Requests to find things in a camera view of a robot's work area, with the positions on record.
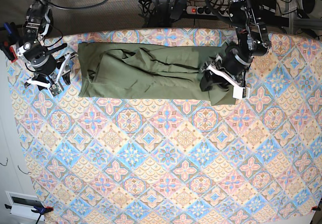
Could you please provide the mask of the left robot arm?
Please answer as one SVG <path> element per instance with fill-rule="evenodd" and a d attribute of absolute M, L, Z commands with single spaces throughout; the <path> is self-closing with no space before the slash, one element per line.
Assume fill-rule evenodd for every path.
<path fill-rule="evenodd" d="M 260 0 L 229 0 L 229 17 L 224 17 L 214 8 L 210 0 L 205 0 L 207 9 L 221 21 L 235 27 L 238 43 L 229 43 L 224 55 L 201 67 L 203 78 L 200 89 L 203 92 L 219 85 L 227 89 L 246 91 L 246 72 L 255 56 L 264 56 L 271 47 L 267 26 L 260 9 Z"/>

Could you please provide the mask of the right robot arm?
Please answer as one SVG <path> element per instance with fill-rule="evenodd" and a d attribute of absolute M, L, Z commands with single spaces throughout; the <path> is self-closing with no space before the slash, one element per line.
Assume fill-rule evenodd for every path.
<path fill-rule="evenodd" d="M 53 54 L 65 49 L 67 44 L 57 47 L 45 44 L 46 36 L 54 28 L 51 1 L 33 0 L 26 13 L 22 36 L 14 34 L 13 25 L 7 25 L 6 28 L 13 37 L 16 57 L 33 73 L 33 77 L 27 79 L 24 86 L 36 85 L 39 90 L 47 89 L 58 95 L 64 90 L 60 80 L 70 85 L 69 61 L 77 53 L 67 53 L 56 59 Z"/>

